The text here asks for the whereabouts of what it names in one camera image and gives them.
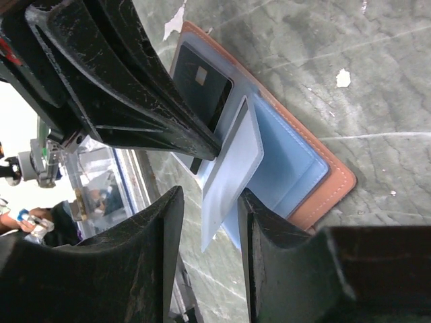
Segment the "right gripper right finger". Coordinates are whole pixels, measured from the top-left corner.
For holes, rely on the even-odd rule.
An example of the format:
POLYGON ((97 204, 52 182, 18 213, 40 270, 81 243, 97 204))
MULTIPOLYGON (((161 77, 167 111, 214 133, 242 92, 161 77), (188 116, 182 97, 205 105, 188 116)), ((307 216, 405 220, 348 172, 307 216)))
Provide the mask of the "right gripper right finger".
POLYGON ((429 322, 428 226, 308 234, 244 190, 238 222, 251 322, 429 322))

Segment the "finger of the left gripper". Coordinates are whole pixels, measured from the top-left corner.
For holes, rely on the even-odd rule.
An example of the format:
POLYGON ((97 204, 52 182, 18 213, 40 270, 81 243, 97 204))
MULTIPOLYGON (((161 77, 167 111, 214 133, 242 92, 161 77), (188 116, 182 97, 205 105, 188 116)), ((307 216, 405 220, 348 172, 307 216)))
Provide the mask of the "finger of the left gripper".
POLYGON ((169 111, 190 122, 196 131, 211 132, 179 94, 153 48, 132 1, 84 1, 109 46, 131 74, 169 111))
POLYGON ((35 1, 25 13, 93 138, 125 149, 173 151, 212 160, 221 144, 171 112, 131 74, 84 1, 35 1))

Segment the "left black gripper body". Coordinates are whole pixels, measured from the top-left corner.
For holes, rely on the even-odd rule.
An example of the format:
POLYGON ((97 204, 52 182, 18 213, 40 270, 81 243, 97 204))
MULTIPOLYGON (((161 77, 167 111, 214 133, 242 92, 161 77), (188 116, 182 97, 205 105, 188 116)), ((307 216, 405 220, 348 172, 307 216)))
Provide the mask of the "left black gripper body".
POLYGON ((48 139, 73 153, 87 133, 75 102, 26 21, 30 4, 1 2, 1 81, 11 84, 51 129, 48 139))

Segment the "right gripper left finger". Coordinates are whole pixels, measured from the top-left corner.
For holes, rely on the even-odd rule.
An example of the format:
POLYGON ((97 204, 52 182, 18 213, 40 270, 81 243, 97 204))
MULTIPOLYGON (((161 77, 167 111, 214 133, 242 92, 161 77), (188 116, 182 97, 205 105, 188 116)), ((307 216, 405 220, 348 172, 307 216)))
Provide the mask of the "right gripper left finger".
POLYGON ((184 217, 180 186, 77 245, 1 238, 2 322, 169 322, 184 217))

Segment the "black VIP card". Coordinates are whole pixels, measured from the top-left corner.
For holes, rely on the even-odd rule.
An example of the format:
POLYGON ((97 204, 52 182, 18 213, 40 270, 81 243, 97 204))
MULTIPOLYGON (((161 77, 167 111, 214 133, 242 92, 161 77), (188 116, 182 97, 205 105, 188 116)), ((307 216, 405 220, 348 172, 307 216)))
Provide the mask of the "black VIP card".
POLYGON ((222 119, 233 81, 214 67, 188 42, 183 42, 171 69, 179 94, 220 143, 224 141, 222 119))

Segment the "tan leather card holder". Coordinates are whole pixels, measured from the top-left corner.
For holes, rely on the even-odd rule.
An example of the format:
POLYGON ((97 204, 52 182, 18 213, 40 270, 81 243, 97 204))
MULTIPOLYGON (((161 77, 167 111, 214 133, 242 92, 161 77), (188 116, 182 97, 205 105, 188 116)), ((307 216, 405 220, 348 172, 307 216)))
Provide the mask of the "tan leather card holder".
MULTIPOLYGON (((250 189, 281 218, 312 232, 315 223, 356 185, 354 173, 225 48, 192 22, 182 26, 172 66, 183 42, 191 44, 234 83, 222 119, 225 136, 242 98, 247 96, 253 103, 264 156, 244 189, 250 189)), ((176 154, 176 159, 195 178, 201 192, 217 158, 207 161, 176 154)), ((238 201, 219 229, 225 230, 235 246, 240 245, 238 201)))

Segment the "white striped card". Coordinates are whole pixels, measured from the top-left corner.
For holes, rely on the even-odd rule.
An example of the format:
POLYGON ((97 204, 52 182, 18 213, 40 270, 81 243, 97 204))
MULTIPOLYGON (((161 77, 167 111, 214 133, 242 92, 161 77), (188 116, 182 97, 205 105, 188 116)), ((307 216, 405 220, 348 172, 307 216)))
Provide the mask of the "white striped card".
POLYGON ((201 204, 201 250, 213 236, 238 201, 240 193, 253 177, 264 156, 255 108, 244 96, 236 118, 223 142, 203 187, 201 204))

